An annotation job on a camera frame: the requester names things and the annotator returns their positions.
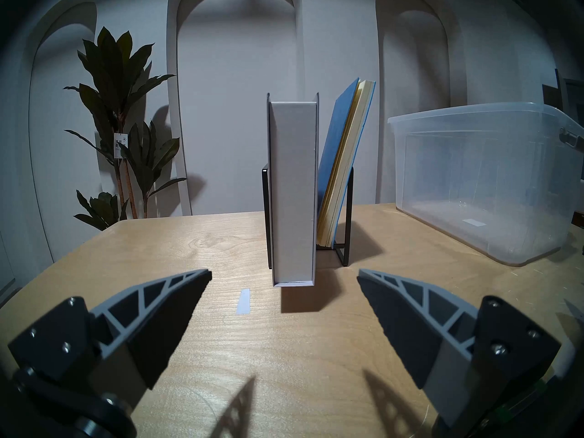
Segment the grey black left gripper left finger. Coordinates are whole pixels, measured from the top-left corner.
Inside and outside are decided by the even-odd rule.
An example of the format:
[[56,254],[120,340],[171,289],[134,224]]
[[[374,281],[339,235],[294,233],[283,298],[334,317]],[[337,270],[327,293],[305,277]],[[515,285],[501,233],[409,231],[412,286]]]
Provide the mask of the grey black left gripper left finger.
[[64,299],[13,338],[20,368],[83,395],[111,393],[135,407],[168,367],[212,272],[187,271],[131,286],[91,310]]

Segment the grey black left gripper right finger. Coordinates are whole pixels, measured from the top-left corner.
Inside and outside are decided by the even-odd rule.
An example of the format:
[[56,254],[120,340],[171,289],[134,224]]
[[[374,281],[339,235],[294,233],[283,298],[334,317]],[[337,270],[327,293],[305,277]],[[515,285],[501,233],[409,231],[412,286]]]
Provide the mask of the grey black left gripper right finger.
[[437,426],[500,426],[513,417],[505,405],[541,392],[561,344],[512,304],[486,295],[476,308],[439,286],[370,269],[357,280]]

